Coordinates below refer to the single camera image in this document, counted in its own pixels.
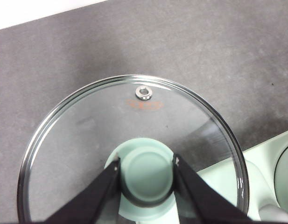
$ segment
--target white wall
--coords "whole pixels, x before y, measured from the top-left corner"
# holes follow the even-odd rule
[[[105,0],[0,0],[0,29]]]

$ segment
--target glass surface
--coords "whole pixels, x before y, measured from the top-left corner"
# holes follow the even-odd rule
[[[140,85],[152,89],[151,99],[136,97]],[[78,90],[42,122],[21,168],[20,219],[49,217],[103,170],[119,144],[139,137],[164,143],[196,172],[231,157],[232,170],[226,175],[234,181],[226,187],[234,198],[228,200],[247,211],[243,157],[219,114],[176,83],[133,75],[104,79]]]

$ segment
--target gray countertop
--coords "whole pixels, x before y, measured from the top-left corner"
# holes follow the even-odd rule
[[[288,1],[110,0],[0,30],[0,222],[44,116],[121,74],[187,86],[252,147],[288,130]]]

